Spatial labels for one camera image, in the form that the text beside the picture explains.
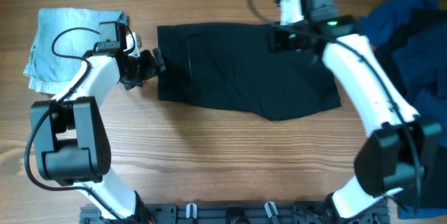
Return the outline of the black shorts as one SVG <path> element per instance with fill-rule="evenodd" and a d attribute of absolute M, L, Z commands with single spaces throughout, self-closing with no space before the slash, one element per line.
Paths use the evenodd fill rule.
<path fill-rule="evenodd" d="M 161 100 L 252 112 L 270 121 L 340 107 L 333 74 L 312 48 L 274 43 L 273 27 L 238 23 L 159 26 Z"/>

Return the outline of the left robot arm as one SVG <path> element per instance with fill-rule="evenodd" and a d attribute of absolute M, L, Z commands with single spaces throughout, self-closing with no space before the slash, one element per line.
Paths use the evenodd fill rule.
<path fill-rule="evenodd" d="M 136 191 L 111 168 L 111 148 L 99 108 L 111 88 L 142 86 L 166 67 L 158 48 L 139 51 L 136 36 L 121 22 L 102 22 L 99 40 L 79 58 L 80 70 L 50 100 L 30 109 L 32 132 L 24 168 L 46 191 L 80 191 L 106 223 L 155 223 Z"/>

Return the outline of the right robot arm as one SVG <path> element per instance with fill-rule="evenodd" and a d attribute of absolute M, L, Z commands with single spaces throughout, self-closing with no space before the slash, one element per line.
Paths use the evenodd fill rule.
<path fill-rule="evenodd" d="M 326 223 L 347 223 L 380 201 L 413 191 L 413 211 L 434 165 L 441 126 L 400 95 L 376 60 L 354 17 L 340 15 L 334 0 L 276 0 L 276 28 L 294 47 L 319 46 L 321 61 L 355 106 L 366 142 L 354 160 L 354 176 L 325 201 Z"/>

